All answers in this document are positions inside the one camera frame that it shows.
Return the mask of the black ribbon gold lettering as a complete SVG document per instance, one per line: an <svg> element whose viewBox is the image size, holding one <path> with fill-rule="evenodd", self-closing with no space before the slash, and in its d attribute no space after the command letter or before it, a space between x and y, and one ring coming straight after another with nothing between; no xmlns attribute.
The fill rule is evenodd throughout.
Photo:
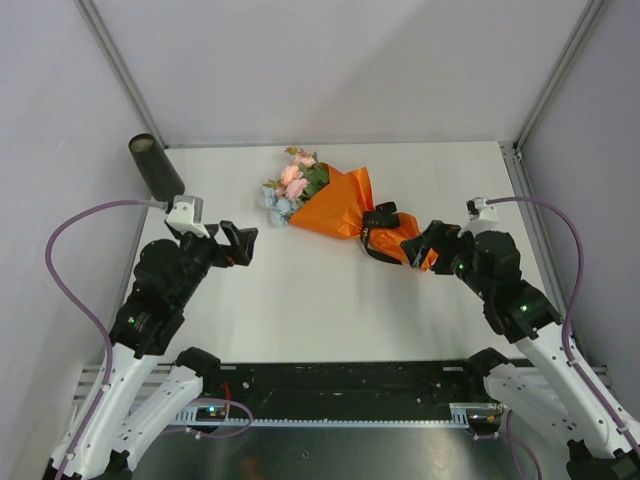
<svg viewBox="0 0 640 480"><path fill-rule="evenodd" d="M402 249L405 238L401 235L401 218L394 202L377 205L363 213L360 242L372 258L389 264L406 262Z"/></svg>

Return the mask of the artificial flower bunch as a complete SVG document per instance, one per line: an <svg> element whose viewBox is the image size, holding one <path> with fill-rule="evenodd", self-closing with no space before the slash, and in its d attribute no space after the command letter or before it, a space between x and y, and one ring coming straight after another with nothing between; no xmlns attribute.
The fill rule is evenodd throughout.
<svg viewBox="0 0 640 480"><path fill-rule="evenodd" d="M262 186L261 205L269 211L272 225L284 226L294 214L329 184L329 167L316 152L289 146L284 152L291 162L275 180Z"/></svg>

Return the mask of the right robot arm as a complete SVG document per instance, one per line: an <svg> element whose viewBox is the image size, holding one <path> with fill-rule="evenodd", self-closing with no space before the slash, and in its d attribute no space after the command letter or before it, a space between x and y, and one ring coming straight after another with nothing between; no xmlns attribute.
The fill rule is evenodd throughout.
<svg viewBox="0 0 640 480"><path fill-rule="evenodd" d="M436 275L454 275L483 302L492 330L514 345L544 378L540 388L492 348L469 362L461 376L473 401L489 396L505 404L551 444L569 452L573 479L636 479L639 423L625 412L572 341L545 294L523 279L520 253L510 234L477 235L457 225L432 222L401 244L410 264Z"/></svg>

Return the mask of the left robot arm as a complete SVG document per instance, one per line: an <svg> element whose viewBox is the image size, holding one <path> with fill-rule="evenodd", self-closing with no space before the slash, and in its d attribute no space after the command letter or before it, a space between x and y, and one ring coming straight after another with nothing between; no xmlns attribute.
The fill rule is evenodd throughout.
<svg viewBox="0 0 640 480"><path fill-rule="evenodd" d="M132 291L108 334L103 376L52 453L47 479L130 478L184 407L220 390L219 359L190 347L179 354L164 383L140 407L133 405L209 270L249 265L258 236L257 229L239 229L230 221L168 228L171 239L152 241L140 253Z"/></svg>

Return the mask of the orange wrapping paper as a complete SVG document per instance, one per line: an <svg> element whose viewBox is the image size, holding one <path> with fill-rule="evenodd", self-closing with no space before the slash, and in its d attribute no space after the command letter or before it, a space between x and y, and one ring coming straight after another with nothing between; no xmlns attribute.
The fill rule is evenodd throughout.
<svg viewBox="0 0 640 480"><path fill-rule="evenodd" d="M365 167L342 173L329 167L329 184L293 215L289 223L295 227L339 240L359 240L363 213L373 210L373 189ZM400 214L400 232L405 240L420 234L416 218Z"/></svg>

